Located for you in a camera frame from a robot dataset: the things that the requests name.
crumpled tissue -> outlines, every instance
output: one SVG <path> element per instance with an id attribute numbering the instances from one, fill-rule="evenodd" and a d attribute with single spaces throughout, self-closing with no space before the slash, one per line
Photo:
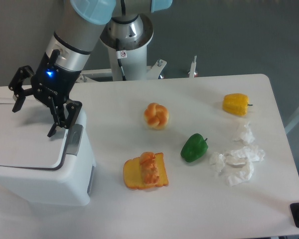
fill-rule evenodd
<path id="1" fill-rule="evenodd" d="M 235 158 L 247 158 L 251 162 L 261 162 L 265 156 L 265 152 L 258 145 L 249 145 L 238 150 L 227 151 L 226 154 L 232 155 Z"/>
<path id="2" fill-rule="evenodd" d="M 241 122 L 233 136 L 233 141 L 242 141 L 244 145 L 254 142 L 255 137 L 249 127 L 250 122 Z"/>
<path id="3" fill-rule="evenodd" d="M 226 183 L 229 186 L 235 186 L 239 183 L 248 181 L 254 173 L 254 165 L 247 161 L 246 165 L 238 172 L 232 173 L 226 178 Z"/>
<path id="4" fill-rule="evenodd" d="M 213 168 L 216 172 L 221 172 L 225 167 L 225 156 L 218 152 L 213 152 L 209 158 L 209 164 L 213 165 Z"/>
<path id="5" fill-rule="evenodd" d="M 245 165 L 247 163 L 246 158 L 238 158 L 234 157 L 232 155 L 226 156 L 226 163 L 232 166 L 239 166 L 239 165 Z"/>

white container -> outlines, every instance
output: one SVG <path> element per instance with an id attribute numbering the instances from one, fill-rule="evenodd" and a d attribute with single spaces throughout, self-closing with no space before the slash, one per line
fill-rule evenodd
<path id="1" fill-rule="evenodd" d="M 13 113 L 13 104 L 0 98 L 0 184 L 29 202 L 88 204 L 96 163 L 85 112 L 71 129 L 48 138 L 53 124 L 49 108 L 26 100 Z"/>

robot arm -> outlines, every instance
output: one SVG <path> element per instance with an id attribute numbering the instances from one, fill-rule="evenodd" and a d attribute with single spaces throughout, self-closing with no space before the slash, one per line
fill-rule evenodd
<path id="1" fill-rule="evenodd" d="M 9 84 L 15 99 L 12 111 L 19 111 L 26 96 L 34 95 L 50 108 L 53 116 L 54 124 L 48 137 L 55 134 L 58 126 L 70 128 L 75 124 L 82 103 L 69 99 L 69 94 L 104 25 L 112 16 L 124 18 L 139 12 L 154 12 L 168 8 L 171 3 L 172 0 L 66 0 L 63 19 L 36 72 L 30 66 L 20 67 Z M 32 88 L 24 90 L 22 84 L 26 78 L 31 78 Z"/>

bread slice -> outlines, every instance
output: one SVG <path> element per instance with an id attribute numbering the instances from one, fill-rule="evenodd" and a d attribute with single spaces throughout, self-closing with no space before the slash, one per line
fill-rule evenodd
<path id="1" fill-rule="evenodd" d="M 164 154 L 156 153 L 155 160 L 159 172 L 159 181 L 156 184 L 145 184 L 142 178 L 140 157 L 128 160 L 123 167 L 124 182 L 131 189 L 147 189 L 168 185 L 168 178 L 164 164 Z"/>

